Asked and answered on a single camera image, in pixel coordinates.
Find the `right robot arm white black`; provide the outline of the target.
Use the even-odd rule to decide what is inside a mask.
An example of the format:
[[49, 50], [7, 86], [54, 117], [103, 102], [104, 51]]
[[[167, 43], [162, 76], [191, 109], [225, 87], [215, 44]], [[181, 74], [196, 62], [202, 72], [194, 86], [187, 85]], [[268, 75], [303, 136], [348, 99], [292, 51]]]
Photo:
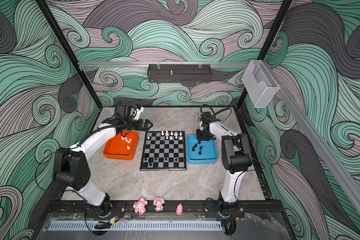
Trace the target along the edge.
[[239, 203], [242, 179], [253, 164], [249, 139], [245, 134], [232, 131], [221, 121], [201, 121], [197, 139], [221, 141], [221, 158], [226, 175], [219, 201], [222, 208], [232, 208]]

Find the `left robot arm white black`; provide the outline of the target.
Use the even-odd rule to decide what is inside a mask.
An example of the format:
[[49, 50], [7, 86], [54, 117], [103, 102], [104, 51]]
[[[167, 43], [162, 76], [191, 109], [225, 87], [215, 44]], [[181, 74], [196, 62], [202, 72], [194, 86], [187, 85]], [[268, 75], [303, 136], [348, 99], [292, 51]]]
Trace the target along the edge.
[[117, 120], [107, 118], [100, 126], [69, 148], [55, 152], [53, 181], [74, 191], [88, 204], [99, 207], [106, 202], [107, 194], [91, 180], [88, 160], [108, 140], [122, 131], [146, 132], [153, 127], [149, 120]]

